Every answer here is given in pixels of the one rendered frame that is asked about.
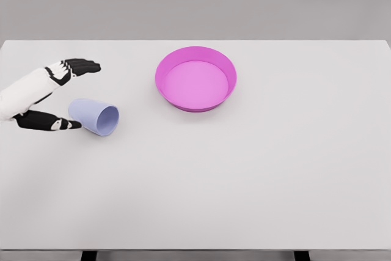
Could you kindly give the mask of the lavender plastic cup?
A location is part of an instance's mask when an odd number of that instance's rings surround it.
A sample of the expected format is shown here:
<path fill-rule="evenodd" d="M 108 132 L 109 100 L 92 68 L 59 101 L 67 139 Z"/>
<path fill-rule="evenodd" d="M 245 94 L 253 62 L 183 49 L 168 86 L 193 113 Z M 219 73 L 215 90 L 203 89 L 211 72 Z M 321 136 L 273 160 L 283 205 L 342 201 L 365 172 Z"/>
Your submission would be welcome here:
<path fill-rule="evenodd" d="M 116 106 L 86 98 L 73 100 L 68 106 L 68 113 L 73 120 L 99 136 L 110 135 L 116 129 L 120 117 Z"/>

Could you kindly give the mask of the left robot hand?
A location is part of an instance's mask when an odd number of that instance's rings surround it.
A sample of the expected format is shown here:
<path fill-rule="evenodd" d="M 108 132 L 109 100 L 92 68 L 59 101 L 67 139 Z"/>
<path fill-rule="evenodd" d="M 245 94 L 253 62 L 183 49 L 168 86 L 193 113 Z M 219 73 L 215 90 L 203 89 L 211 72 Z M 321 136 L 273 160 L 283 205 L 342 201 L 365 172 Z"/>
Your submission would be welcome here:
<path fill-rule="evenodd" d="M 100 70 L 99 63 L 81 58 L 64 59 L 34 70 L 0 90 L 0 124 L 14 120 L 20 128 L 49 132 L 80 129 L 82 124 L 76 120 L 31 107 L 71 80 Z"/>

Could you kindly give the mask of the pink round plate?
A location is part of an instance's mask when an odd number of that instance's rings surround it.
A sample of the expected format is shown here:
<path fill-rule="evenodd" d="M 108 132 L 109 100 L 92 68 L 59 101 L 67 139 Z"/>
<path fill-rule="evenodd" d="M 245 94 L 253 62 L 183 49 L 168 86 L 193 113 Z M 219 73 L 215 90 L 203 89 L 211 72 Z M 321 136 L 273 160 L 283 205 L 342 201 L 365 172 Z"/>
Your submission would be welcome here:
<path fill-rule="evenodd" d="M 155 71 L 164 99 L 187 112 L 205 112 L 222 104 L 236 87 L 234 63 L 218 50 L 187 46 L 166 55 Z"/>

